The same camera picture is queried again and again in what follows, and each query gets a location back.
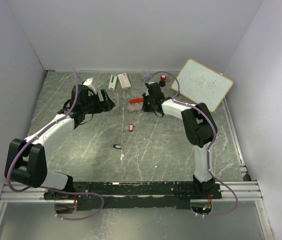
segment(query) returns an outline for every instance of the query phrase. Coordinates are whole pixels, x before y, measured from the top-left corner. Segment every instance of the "gray wall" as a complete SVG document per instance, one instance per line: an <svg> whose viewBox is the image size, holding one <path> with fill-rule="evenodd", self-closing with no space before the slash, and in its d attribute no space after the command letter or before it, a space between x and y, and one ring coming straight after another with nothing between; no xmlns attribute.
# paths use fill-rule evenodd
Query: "gray wall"
<svg viewBox="0 0 282 240"><path fill-rule="evenodd" d="M223 72L262 0L7 0L45 69Z"/></svg>
<svg viewBox="0 0 282 240"><path fill-rule="evenodd" d="M265 0L225 75L228 103L276 239L282 239L282 0Z"/></svg>
<svg viewBox="0 0 282 240"><path fill-rule="evenodd" d="M0 0L0 192L9 142L26 136L43 76L8 3Z"/></svg>

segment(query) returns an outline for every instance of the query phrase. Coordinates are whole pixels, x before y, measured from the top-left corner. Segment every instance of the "white power strip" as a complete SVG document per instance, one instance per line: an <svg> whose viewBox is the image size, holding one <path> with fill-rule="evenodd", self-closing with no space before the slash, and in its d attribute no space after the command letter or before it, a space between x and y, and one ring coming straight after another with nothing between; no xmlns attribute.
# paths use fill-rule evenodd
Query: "white power strip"
<svg viewBox="0 0 282 240"><path fill-rule="evenodd" d="M115 90L116 89L116 84L117 84L117 76L112 75L110 77L110 82L109 82L109 90Z"/></svg>
<svg viewBox="0 0 282 240"><path fill-rule="evenodd" d="M118 74L117 77L119 78L123 90L131 89L131 84L126 73Z"/></svg>

